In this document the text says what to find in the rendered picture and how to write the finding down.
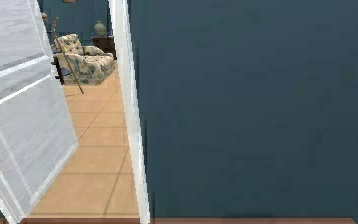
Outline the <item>dark wooden side table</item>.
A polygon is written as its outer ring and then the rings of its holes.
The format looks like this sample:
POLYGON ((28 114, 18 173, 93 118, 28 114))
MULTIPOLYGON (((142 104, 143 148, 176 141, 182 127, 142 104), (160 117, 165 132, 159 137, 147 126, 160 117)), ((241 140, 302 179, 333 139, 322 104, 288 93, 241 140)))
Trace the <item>dark wooden side table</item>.
POLYGON ((112 36, 94 36, 92 42, 95 47, 98 47, 105 53, 111 53, 116 57, 115 43, 112 36))

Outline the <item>brown floor lamp pole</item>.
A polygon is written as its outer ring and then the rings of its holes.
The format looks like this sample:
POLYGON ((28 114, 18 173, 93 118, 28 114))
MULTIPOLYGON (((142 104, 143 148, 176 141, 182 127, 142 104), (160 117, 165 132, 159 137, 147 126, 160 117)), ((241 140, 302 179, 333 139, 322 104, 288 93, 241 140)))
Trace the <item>brown floor lamp pole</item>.
POLYGON ((59 38, 58 38, 58 36, 57 36, 57 34, 56 34, 57 23, 58 23, 58 18, 55 18, 54 21, 53 21, 53 24, 52 24, 52 34, 53 34, 53 36, 54 36, 54 40, 57 42, 56 46, 58 47, 58 49, 54 51, 54 54, 57 54, 57 53, 61 53, 61 54, 62 54, 62 56, 63 56, 63 58, 64 58, 64 60, 65 60, 65 62, 66 62, 66 64, 67 64, 67 69, 64 69, 64 68, 62 68, 62 67, 60 66, 63 76, 65 77, 65 76, 68 76, 68 75, 72 75, 73 78, 74 78, 74 80, 75 80, 75 82, 76 82, 76 84, 77 84, 78 87, 79 87, 80 92, 81 92, 81 93, 84 93, 84 91, 83 91, 81 85, 80 85, 79 82, 78 82, 76 73, 75 73, 75 71, 73 70, 71 64, 69 63, 69 60, 68 60, 68 58, 67 58, 67 56, 66 56, 66 53, 65 53, 65 50, 63 49, 63 47, 62 47, 62 45, 61 45, 61 43, 60 43, 60 41, 59 41, 59 38))

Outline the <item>white room door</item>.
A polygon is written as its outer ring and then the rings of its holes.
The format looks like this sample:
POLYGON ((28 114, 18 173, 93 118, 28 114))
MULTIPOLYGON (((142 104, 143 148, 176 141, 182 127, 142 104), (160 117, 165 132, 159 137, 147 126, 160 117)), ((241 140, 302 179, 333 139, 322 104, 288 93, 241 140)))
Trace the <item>white room door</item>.
POLYGON ((78 146, 37 0, 0 0, 0 210, 19 224, 78 146))

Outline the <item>green round vase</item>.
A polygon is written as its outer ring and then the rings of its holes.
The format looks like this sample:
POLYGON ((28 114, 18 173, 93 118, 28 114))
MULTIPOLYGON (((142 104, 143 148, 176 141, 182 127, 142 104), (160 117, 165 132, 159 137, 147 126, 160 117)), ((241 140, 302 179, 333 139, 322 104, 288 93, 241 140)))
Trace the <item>green round vase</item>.
POLYGON ((107 35, 107 29, 101 21, 98 21, 94 25, 94 31, 98 36, 106 36, 107 35))

